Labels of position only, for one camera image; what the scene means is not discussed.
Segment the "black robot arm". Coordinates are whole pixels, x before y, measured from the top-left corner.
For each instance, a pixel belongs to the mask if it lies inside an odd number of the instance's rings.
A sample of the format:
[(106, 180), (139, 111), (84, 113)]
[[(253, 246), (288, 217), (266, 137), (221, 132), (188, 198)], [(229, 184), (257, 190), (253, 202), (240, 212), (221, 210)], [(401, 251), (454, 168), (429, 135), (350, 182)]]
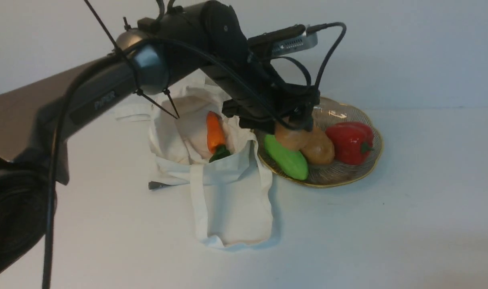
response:
[(225, 116), (238, 116), (245, 128), (272, 132), (273, 122), (293, 116), (288, 128), (311, 129), (319, 104), (313, 85), (286, 83), (270, 64), (272, 46), (301, 35), (293, 27), (246, 38), (231, 6), (209, 0), (164, 7), (157, 18), (113, 41), (100, 59), (0, 94), (0, 273), (45, 237), (45, 288), (49, 288), (56, 183), (69, 182), (68, 139), (132, 94), (165, 93), (198, 69), (230, 100)]

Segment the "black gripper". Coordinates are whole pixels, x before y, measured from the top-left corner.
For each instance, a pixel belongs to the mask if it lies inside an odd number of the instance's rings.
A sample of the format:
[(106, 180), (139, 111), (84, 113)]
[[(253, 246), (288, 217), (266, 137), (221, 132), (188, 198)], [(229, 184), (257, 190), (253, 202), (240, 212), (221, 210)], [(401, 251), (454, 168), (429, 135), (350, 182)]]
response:
[(277, 116), (288, 116), (296, 130), (312, 132), (312, 109), (320, 102), (320, 92), (313, 85), (284, 82), (271, 66), (258, 63), (235, 66), (227, 61), (204, 66), (204, 73), (223, 89), (230, 100), (223, 102), (225, 117), (239, 118), (239, 127), (275, 133)]

